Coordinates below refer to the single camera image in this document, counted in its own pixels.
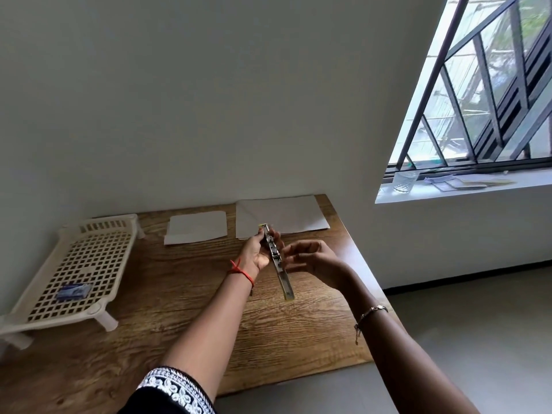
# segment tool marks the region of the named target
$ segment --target window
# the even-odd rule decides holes
[[[552,0],[447,0],[385,179],[552,166]]]

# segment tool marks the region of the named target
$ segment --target white embroidery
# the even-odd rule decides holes
[[[215,414],[209,399],[178,370],[172,368],[153,369],[146,375],[138,389],[144,386],[163,391],[191,414]]]

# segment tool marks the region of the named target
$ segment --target forearm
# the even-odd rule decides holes
[[[358,321],[379,302],[354,271],[346,276],[342,293]],[[479,412],[390,314],[369,314],[362,322],[362,333],[401,414]]]
[[[230,360],[250,291],[251,283],[244,275],[229,274],[164,357],[163,364],[193,377],[211,401]]]

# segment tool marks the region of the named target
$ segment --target window sill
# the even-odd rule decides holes
[[[393,190],[392,183],[385,183],[382,184],[382,187],[377,194],[376,204],[442,198],[446,196],[473,195],[495,190],[521,189],[523,187],[545,186],[552,184],[552,169],[550,168],[511,172],[506,176],[502,173],[498,173],[497,175],[506,177],[515,183],[508,184],[506,186],[487,187],[486,189],[481,190],[440,191],[435,186],[424,183],[424,181],[420,180],[416,182],[410,193],[396,192]]]

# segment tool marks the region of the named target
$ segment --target gray floor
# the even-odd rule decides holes
[[[552,269],[391,297],[406,329],[482,413],[552,413]],[[232,413],[396,413],[373,364],[216,402]]]

